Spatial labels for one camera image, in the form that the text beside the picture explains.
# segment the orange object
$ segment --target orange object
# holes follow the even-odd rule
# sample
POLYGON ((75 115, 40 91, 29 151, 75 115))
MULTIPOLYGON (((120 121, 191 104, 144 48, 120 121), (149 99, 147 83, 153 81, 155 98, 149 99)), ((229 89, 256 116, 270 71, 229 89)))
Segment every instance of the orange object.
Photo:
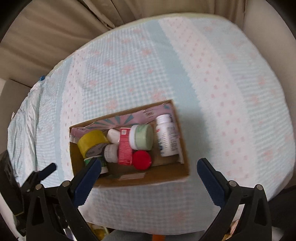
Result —
POLYGON ((152 241, 164 241, 164 240, 165 240, 165 236, 163 235, 156 235, 156 234, 152 235, 152 241))

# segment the beige curtain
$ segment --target beige curtain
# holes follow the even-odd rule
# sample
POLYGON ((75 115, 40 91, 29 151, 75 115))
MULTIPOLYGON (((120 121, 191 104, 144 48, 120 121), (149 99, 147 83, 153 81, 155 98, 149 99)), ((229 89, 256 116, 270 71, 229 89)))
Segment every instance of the beige curtain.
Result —
POLYGON ((242 27, 244 6, 245 0, 33 0, 0 43, 0 77, 33 86, 91 39, 140 18, 211 13, 242 27))

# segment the cardboard box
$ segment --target cardboard box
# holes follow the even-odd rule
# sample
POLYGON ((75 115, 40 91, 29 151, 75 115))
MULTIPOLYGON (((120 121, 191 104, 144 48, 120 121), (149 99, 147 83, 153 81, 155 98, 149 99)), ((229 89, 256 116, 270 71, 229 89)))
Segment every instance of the cardboard box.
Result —
MULTIPOLYGON (((143 185, 174 181, 178 179, 186 178, 189 175, 189 162, 186 154, 185 143, 182 136, 180 123, 176 114, 175 106, 172 100, 162 101, 133 109, 105 115, 92 119, 70 127, 70 133, 72 128, 86 127, 92 123, 106 120, 109 118, 132 114, 141 110, 146 110, 151 107, 156 107, 163 104, 170 104, 173 112, 174 122, 178 128, 179 135, 179 156, 161 157, 158 149, 157 137, 155 135, 153 148, 150 152, 153 157, 152 166, 145 171, 138 171, 133 166, 124 166, 117 163, 108 163, 109 175, 100 176, 94 186, 101 187, 120 187, 131 185, 143 185)), ((155 121, 151 119, 150 124, 155 130, 155 121)), ((81 155, 77 144, 70 142, 70 157, 72 163, 73 174, 76 175, 82 168, 84 168, 83 156, 81 155)))

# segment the open box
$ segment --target open box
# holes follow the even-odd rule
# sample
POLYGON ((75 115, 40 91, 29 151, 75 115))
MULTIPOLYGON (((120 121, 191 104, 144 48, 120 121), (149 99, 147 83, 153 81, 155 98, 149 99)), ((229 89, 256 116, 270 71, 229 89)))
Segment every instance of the open box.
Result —
MULTIPOLYGON (((117 163, 107 163, 109 175, 100 175, 94 186, 102 187, 119 187, 119 186, 131 186, 131 185, 143 185, 143 184, 152 184, 152 183, 161 183, 167 181, 174 181, 178 179, 183 179, 189 175, 189 164, 185 149, 185 143, 183 140, 180 123, 178 121, 178 116, 176 114, 176 109, 172 100, 162 101, 158 103, 153 103, 149 105, 144 105, 141 107, 136 107, 129 110, 124 110, 121 112, 105 115, 98 117, 92 120, 82 122, 70 127, 70 134, 73 130, 76 130, 78 127, 85 127, 86 129, 94 129, 94 126, 97 125, 98 129, 105 131, 110 128, 119 128, 128 126, 127 124, 117 124, 116 126, 111 126, 106 128, 106 125, 100 127, 102 121, 110 120, 110 118, 117 119, 118 117, 128 116, 130 114, 135 114, 136 112, 143 113, 146 119, 149 119, 150 122, 155 120, 159 115, 154 113, 153 108, 158 106, 164 106, 165 109, 171 113, 172 118, 175 122, 178 131, 179 137, 179 156, 176 159, 176 156, 171 157, 160 157, 160 152, 158 150, 157 138, 155 138, 152 152, 155 153, 155 163, 152 161, 152 166, 145 171, 138 171, 133 166, 124 166, 117 163)), ((166 114, 166 110, 163 109, 161 114, 166 114)), ((73 174, 76 175, 82 168, 84 168, 84 159, 80 153, 78 145, 76 143, 70 142, 70 157, 72 163, 73 174)))

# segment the white bottle cap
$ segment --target white bottle cap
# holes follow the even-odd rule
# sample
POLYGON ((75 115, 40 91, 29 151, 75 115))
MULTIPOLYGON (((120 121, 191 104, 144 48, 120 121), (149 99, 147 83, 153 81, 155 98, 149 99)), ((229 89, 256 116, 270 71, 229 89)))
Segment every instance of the white bottle cap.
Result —
POLYGON ((112 144, 119 145, 119 139, 120 139, 120 131, 117 131, 115 129, 110 129, 108 130, 107 133, 107 139, 110 141, 112 144))
POLYGON ((118 146, 115 144, 107 145, 104 150, 104 157, 106 162, 118 162, 118 156, 117 156, 117 149, 118 146))
POLYGON ((130 146, 133 150, 137 150, 137 145, 136 145, 136 129, 138 125, 133 125, 130 129, 130 134, 128 136, 128 140, 130 143, 130 146))
POLYGON ((170 114, 164 114, 156 117, 156 123, 158 125, 165 123, 165 122, 171 122, 170 114))

